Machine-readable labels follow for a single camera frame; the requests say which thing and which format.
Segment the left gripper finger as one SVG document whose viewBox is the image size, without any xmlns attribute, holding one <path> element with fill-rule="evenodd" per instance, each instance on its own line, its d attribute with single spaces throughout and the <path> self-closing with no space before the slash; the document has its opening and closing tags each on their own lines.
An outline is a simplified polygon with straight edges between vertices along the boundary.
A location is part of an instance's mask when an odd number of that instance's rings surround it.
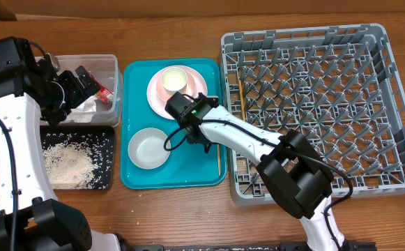
<svg viewBox="0 0 405 251">
<path fill-rule="evenodd" d="M 84 93 L 87 96 L 93 96 L 100 90 L 100 85 L 90 75 L 82 75 L 82 84 Z"/>
<path fill-rule="evenodd" d="M 75 72 L 78 76 L 80 82 L 90 82 L 90 75 L 89 72 L 86 70 L 84 66 L 79 66 L 75 69 Z"/>
</svg>

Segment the red snack wrapper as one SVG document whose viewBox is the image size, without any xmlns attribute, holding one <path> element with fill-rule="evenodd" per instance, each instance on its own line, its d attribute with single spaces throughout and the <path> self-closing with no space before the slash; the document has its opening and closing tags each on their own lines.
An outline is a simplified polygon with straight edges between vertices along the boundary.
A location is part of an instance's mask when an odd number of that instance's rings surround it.
<svg viewBox="0 0 405 251">
<path fill-rule="evenodd" d="M 100 87 L 95 96 L 106 105 L 111 105 L 114 101 L 114 93 L 104 87 L 93 75 L 91 75 L 91 79 Z"/>
</svg>

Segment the white napkin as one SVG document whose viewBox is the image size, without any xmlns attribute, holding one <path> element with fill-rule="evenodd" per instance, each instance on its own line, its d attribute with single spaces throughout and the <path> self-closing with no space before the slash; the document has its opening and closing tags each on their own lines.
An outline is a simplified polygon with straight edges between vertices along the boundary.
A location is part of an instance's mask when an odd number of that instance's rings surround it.
<svg viewBox="0 0 405 251">
<path fill-rule="evenodd" d="M 72 109 L 72 113 L 77 112 L 95 112 L 97 110 L 97 102 L 98 99 L 95 96 L 91 96 L 87 100 L 85 100 L 81 105 Z"/>
</svg>

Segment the wooden chopstick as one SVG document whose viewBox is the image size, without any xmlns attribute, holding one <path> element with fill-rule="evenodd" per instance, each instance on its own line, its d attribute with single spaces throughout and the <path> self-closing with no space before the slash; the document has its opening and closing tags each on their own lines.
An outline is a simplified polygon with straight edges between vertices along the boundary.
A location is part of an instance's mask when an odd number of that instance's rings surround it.
<svg viewBox="0 0 405 251">
<path fill-rule="evenodd" d="M 238 89 L 239 89 L 242 120 L 246 121 L 247 117 L 246 117 L 246 112 L 245 112 L 245 101 L 244 101 L 244 95 L 243 95 L 243 85 L 242 85 L 241 80 L 238 81 Z"/>
<path fill-rule="evenodd" d="M 218 173 L 218 176 L 221 176 L 221 167 L 220 167 L 220 161 L 221 161 L 221 159 L 220 159 L 220 146 L 219 145 L 217 145 L 217 173 Z"/>
</svg>

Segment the small grey-white bowl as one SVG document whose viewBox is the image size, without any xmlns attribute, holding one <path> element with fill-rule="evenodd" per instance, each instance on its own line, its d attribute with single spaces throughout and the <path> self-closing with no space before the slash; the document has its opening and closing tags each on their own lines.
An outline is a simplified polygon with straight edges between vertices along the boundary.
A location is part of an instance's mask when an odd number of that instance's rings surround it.
<svg viewBox="0 0 405 251">
<path fill-rule="evenodd" d="M 136 132 L 128 144 L 128 156 L 140 169 L 155 169 L 163 165 L 170 152 L 164 150 L 167 135 L 157 128 L 144 128 Z"/>
</svg>

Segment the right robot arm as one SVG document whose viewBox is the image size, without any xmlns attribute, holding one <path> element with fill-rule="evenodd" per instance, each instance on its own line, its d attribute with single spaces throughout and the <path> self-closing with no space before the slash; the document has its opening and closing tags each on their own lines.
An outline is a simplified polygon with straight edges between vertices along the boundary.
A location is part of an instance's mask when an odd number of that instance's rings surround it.
<svg viewBox="0 0 405 251">
<path fill-rule="evenodd" d="M 213 144 L 224 145 L 251 161 L 274 202 L 300 220 L 311 250 L 344 250 L 346 239 L 332 208 L 347 200 L 353 188 L 332 199 L 334 176 L 350 180 L 324 162 L 303 134 L 258 128 L 231 114 L 216 96 L 175 93 L 165 109 L 189 143 L 203 144 L 206 151 Z"/>
</svg>

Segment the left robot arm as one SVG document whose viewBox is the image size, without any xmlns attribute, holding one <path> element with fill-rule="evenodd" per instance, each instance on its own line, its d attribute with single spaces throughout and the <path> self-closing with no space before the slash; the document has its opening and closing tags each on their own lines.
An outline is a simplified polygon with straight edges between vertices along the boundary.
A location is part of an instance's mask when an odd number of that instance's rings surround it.
<svg viewBox="0 0 405 251">
<path fill-rule="evenodd" d="M 129 250 L 119 234 L 90 228 L 84 214 L 58 201 L 48 180 L 40 121 L 58 123 L 96 93 L 50 55 L 0 65 L 0 250 Z"/>
</svg>

